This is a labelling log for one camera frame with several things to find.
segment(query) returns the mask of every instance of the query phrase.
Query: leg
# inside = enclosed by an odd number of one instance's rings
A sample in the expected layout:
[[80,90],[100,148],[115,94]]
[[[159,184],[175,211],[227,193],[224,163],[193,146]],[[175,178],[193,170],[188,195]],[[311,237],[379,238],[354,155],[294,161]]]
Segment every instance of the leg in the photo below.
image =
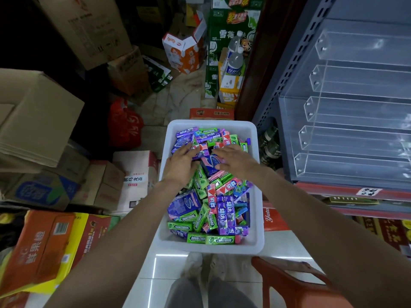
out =
[[241,291],[223,281],[227,271],[224,255],[214,254],[208,280],[208,306],[221,308],[256,308],[254,303]]
[[203,299],[198,285],[202,265],[201,253],[188,254],[181,278],[170,288],[165,308],[203,308]]

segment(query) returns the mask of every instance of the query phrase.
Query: gray pants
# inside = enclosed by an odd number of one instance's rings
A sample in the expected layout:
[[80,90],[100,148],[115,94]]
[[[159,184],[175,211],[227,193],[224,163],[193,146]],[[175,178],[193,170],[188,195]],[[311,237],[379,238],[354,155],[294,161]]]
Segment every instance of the gray pants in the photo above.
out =
[[[195,279],[180,278],[172,284],[165,308],[187,307],[203,308],[200,286]],[[217,277],[208,285],[208,307],[256,308],[241,291]]]

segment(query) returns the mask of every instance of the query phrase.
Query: red plastic stool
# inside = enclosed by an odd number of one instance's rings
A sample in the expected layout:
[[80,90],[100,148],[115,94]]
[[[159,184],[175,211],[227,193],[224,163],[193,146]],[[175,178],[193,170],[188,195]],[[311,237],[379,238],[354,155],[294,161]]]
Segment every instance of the red plastic stool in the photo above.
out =
[[[270,308],[270,287],[283,297],[287,308],[352,308],[332,287],[331,281],[306,262],[280,258],[270,258],[270,262],[267,262],[255,256],[251,259],[251,264],[263,276],[263,308]],[[298,280],[285,270],[310,273],[325,285]]]

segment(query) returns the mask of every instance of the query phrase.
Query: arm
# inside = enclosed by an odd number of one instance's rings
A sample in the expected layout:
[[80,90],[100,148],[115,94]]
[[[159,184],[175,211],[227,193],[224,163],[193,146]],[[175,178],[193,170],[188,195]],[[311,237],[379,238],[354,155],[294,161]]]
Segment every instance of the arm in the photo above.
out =
[[411,264],[401,253],[237,147],[214,150],[227,170],[253,182],[275,206],[333,285],[354,307],[406,307]]
[[45,308],[123,306],[167,207],[198,166],[192,162],[198,149],[190,147],[167,159],[163,180],[79,262]]

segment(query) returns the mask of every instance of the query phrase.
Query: hand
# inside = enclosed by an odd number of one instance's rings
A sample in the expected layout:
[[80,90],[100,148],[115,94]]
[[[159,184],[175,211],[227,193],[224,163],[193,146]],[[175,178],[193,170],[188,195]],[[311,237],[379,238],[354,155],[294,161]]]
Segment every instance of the hand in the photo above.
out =
[[217,164],[215,168],[230,172],[239,179],[252,180],[252,174],[260,167],[259,163],[247,152],[241,150],[239,145],[213,149],[213,153],[225,161],[225,163]]
[[178,148],[178,150],[167,159],[163,171],[163,181],[176,183],[181,190],[190,181],[200,162],[192,162],[192,158],[200,152],[200,147],[190,149],[191,143]]

